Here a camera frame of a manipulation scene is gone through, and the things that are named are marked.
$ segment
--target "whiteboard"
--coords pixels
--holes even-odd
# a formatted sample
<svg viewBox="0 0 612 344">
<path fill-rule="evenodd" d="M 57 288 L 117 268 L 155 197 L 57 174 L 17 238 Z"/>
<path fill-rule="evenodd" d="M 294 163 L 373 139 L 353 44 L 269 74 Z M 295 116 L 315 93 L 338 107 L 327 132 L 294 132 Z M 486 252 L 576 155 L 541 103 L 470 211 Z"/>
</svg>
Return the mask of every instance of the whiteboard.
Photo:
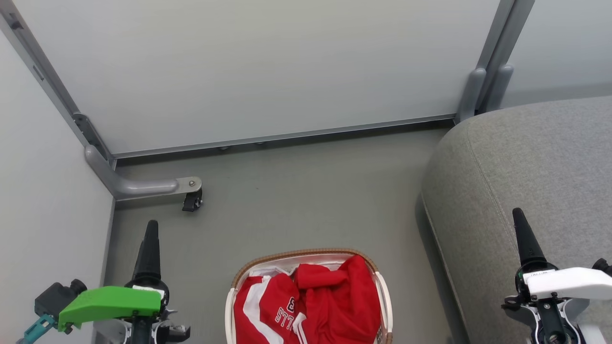
<svg viewBox="0 0 612 344">
<path fill-rule="evenodd" d="M 113 154 L 452 114 L 498 6 L 14 2 Z"/>
<path fill-rule="evenodd" d="M 537 0 L 502 107 L 612 94 L 612 2 Z"/>
<path fill-rule="evenodd" d="M 0 29 L 12 35 L 4 20 Z M 15 343 L 38 319 L 34 299 L 51 284 L 80 279 L 89 288 L 101 285 L 113 197 L 2 32 L 0 341 Z M 90 324 L 70 335 L 52 329 L 37 343 L 84 344 L 92 335 Z"/>
</svg>

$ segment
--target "green robot part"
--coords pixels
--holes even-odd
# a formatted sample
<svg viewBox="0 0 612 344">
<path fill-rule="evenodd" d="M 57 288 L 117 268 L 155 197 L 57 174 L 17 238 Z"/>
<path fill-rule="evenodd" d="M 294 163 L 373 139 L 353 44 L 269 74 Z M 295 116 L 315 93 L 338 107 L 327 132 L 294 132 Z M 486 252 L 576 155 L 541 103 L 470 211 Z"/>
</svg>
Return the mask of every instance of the green robot part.
<svg viewBox="0 0 612 344">
<path fill-rule="evenodd" d="M 87 290 L 59 313 L 58 331 L 72 325 L 134 315 L 155 317 L 161 309 L 162 296 L 156 291 L 137 290 L 121 286 L 104 286 Z"/>
</svg>

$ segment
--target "red fabric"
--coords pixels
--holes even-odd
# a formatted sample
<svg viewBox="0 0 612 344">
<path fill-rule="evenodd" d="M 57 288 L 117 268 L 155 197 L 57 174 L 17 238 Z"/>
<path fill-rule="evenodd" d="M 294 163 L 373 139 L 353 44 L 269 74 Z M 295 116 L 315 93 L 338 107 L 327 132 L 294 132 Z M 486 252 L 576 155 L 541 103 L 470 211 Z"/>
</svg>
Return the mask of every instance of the red fabric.
<svg viewBox="0 0 612 344">
<path fill-rule="evenodd" d="M 372 344 L 376 340 L 380 303 L 361 256 L 351 257 L 337 271 L 301 264 L 296 283 L 306 306 L 302 327 L 308 344 Z"/>
<path fill-rule="evenodd" d="M 236 322 L 237 344 L 269 344 L 266 336 L 260 332 L 261 326 L 267 326 L 279 335 L 285 344 L 299 344 L 297 335 L 293 332 L 291 325 L 303 304 L 299 301 L 299 291 L 291 277 L 279 274 L 272 277 L 265 290 L 257 294 L 261 299 L 259 302 L 247 302 L 249 291 L 254 286 L 263 286 L 264 277 L 248 277 L 234 302 L 234 321 Z M 260 328 L 258 329 L 247 316 L 248 309 L 257 311 Z"/>
</svg>

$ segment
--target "basket rim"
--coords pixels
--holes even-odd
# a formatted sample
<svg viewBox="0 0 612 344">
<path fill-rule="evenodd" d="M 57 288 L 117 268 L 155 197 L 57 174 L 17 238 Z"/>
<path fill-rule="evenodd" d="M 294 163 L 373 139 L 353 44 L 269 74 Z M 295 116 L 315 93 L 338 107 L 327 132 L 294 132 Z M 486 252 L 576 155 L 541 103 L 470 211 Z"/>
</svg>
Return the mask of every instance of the basket rim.
<svg viewBox="0 0 612 344">
<path fill-rule="evenodd" d="M 238 286 L 238 282 L 240 281 L 241 277 L 249 269 L 251 269 L 253 266 L 256 266 L 258 264 L 268 263 L 270 261 L 280 260 L 280 259 L 284 259 L 284 258 L 292 258 L 292 257 L 297 257 L 297 256 L 324 255 L 324 254 L 349 254 L 349 255 L 354 255 L 354 256 L 361 256 L 365 260 L 365 263 L 368 265 L 370 270 L 372 270 L 372 272 L 378 272 L 378 267 L 376 267 L 376 264 L 374 264 L 374 262 L 370 259 L 370 257 L 368 257 L 366 254 L 364 254 L 364 253 L 362 253 L 362 252 L 360 252 L 358 250 L 353 250 L 353 249 L 335 249 L 335 248 L 332 248 L 332 249 L 296 250 L 296 251 L 277 253 L 275 255 L 264 256 L 264 257 L 261 257 L 261 258 L 257 258 L 257 259 L 251 260 L 245 266 L 243 266 L 242 269 L 240 269 L 238 271 L 238 273 L 234 277 L 234 280 L 231 283 L 231 287 L 236 289 L 237 286 Z"/>
</svg>

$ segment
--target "gray fabric sofa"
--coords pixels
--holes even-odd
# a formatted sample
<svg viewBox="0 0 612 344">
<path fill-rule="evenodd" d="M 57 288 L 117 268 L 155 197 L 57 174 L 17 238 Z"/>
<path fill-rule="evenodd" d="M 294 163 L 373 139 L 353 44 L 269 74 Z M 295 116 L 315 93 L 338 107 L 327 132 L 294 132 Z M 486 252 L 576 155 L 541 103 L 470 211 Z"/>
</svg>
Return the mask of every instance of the gray fabric sofa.
<svg viewBox="0 0 612 344">
<path fill-rule="evenodd" d="M 519 268 L 512 209 L 559 268 L 612 260 L 612 97 L 462 122 L 433 155 L 422 197 L 470 342 L 524 343 L 528 328 L 500 309 Z M 610 302 L 592 301 L 580 321 L 612 343 Z"/>
</svg>

